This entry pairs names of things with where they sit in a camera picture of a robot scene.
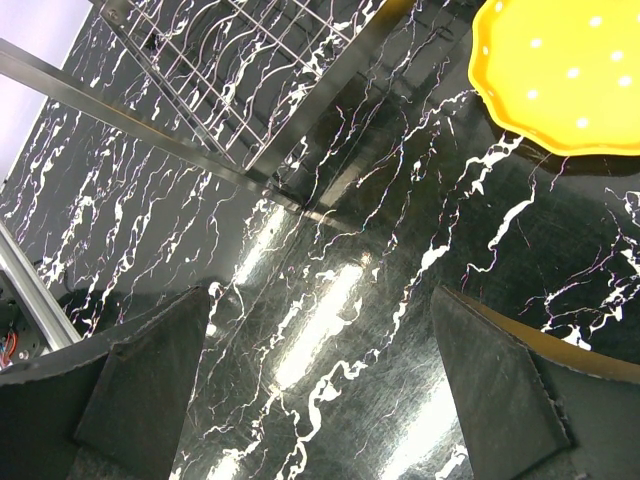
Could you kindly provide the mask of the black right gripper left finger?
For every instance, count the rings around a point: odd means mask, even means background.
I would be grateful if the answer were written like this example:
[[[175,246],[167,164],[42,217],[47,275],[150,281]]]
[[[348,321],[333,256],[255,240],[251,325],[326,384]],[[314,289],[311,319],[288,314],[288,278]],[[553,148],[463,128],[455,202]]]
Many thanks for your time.
[[[4,479],[166,479],[205,339],[194,287],[1,374]]]

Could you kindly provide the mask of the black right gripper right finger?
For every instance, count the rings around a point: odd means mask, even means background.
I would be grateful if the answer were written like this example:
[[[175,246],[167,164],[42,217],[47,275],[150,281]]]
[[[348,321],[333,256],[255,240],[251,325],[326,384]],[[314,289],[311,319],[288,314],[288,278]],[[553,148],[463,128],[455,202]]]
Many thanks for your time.
[[[430,312],[475,478],[638,478],[638,365],[446,287]]]

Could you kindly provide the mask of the yellow polka dot plate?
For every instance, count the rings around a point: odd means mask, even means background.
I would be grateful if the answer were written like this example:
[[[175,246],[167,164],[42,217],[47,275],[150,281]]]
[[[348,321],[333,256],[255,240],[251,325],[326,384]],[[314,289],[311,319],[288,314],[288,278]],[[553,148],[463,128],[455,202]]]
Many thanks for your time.
[[[638,155],[638,2],[487,1],[471,33],[497,125],[560,156]]]

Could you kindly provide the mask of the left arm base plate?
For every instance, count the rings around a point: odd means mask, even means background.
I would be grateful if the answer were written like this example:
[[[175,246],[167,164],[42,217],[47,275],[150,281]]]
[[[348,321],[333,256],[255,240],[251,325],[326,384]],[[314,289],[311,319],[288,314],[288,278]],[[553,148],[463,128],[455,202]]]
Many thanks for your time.
[[[1,289],[1,369],[35,358],[42,342],[20,305]]]

